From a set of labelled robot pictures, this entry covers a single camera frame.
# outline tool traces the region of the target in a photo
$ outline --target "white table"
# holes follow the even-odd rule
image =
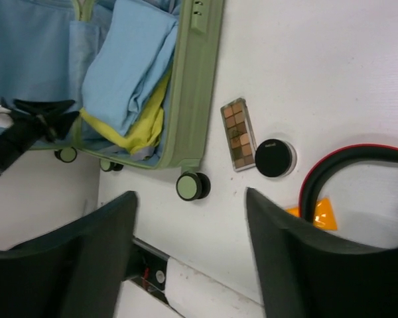
[[[220,107],[241,96],[258,144],[275,136],[296,148],[291,175],[275,181],[256,169],[233,171]],[[102,173],[99,202],[137,191],[140,239],[259,301],[245,188],[292,206],[315,162],[359,142],[398,146],[398,0],[227,0],[202,166],[210,196],[180,200],[179,170],[126,168]],[[398,168],[346,168],[323,195],[330,196],[339,235],[398,244]]]

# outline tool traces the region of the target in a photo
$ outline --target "makeup palette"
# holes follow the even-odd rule
[[[221,108],[234,171],[255,167],[255,139],[246,102],[239,98]]]

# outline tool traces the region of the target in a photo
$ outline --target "open suitcase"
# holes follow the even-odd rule
[[[63,162],[75,160],[81,150],[99,157],[104,171],[120,170],[122,165],[181,167],[183,175],[177,183],[181,198],[204,197],[209,180],[195,171],[204,154],[224,0],[0,0],[0,96],[74,99],[77,103],[71,111],[81,109],[84,77],[105,42],[109,29],[103,26],[109,27],[118,1],[179,5],[172,72],[163,102],[164,125],[155,152],[146,160],[134,161],[128,153],[113,151],[111,143],[81,117],[66,140],[38,142],[33,149],[55,149]]]

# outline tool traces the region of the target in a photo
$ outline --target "suitcase wheel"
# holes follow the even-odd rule
[[[75,161],[75,159],[77,159],[77,150],[75,148],[63,148],[60,150],[55,150],[54,151],[54,156],[62,161],[65,162],[66,164],[69,164],[73,161]]]
[[[100,159],[100,169],[104,172],[121,171],[124,168],[122,164],[117,164],[106,159]]]
[[[176,190],[185,201],[204,199],[211,192],[211,182],[206,174],[187,172],[177,180]]]

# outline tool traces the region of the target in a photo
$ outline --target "white surface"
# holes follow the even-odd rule
[[[165,295],[186,318],[264,318],[261,305],[209,276],[170,258]]]
[[[256,169],[232,170],[220,107],[239,96],[246,98],[258,144],[281,137],[295,147],[298,164],[289,176],[275,181]],[[202,166],[210,196],[181,201],[174,188],[179,170],[126,168],[101,174],[99,201],[138,191],[140,239],[259,301],[245,187],[291,206],[315,162],[357,142],[398,146],[398,0],[227,0]],[[398,168],[350,167],[323,193],[330,195],[339,235],[398,244],[397,237],[379,235],[392,229],[385,223],[373,222],[371,238],[352,223],[359,212],[361,225],[373,226],[380,213],[398,225]]]
[[[83,154],[71,164],[52,151],[24,154],[0,177],[0,249],[37,237],[96,206],[99,160]]]
[[[124,282],[119,292],[115,318],[182,318],[132,282]]]

